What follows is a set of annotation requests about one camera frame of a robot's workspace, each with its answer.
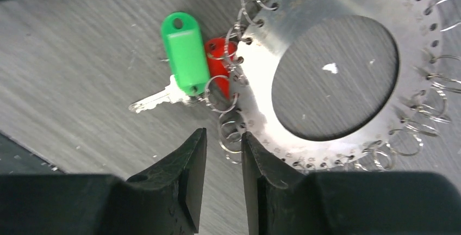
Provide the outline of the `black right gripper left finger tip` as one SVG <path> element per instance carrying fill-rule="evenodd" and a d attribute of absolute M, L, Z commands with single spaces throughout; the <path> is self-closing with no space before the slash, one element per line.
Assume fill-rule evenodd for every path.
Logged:
<path fill-rule="evenodd" d="M 207 130 L 123 180 L 112 174 L 1 176 L 1 234 L 197 234 Z"/>

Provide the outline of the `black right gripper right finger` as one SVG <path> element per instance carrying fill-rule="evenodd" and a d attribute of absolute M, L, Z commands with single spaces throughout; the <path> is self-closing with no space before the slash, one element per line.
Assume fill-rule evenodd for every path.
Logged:
<path fill-rule="evenodd" d="M 249 234 L 460 234 L 460 193 L 433 172 L 306 175 L 241 140 Z"/>

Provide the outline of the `silver key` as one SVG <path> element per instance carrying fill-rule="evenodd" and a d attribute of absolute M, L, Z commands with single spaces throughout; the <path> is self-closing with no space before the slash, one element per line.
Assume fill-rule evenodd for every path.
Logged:
<path fill-rule="evenodd" d="M 199 102 L 198 98 L 188 96 L 182 91 L 177 85 L 175 76 L 171 75 L 170 83 L 164 90 L 130 104 L 128 109 L 138 114 L 145 110 L 154 109 L 157 105 L 162 103 L 183 103 L 185 106 L 191 107 L 199 104 Z"/>

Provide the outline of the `green key tag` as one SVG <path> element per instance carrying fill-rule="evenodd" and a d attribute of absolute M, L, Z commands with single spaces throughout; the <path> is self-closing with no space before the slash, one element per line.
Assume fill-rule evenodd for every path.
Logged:
<path fill-rule="evenodd" d="M 171 13 L 162 22 L 160 33 L 178 87 L 188 96 L 203 94 L 210 73 L 196 19 L 185 12 Z"/>

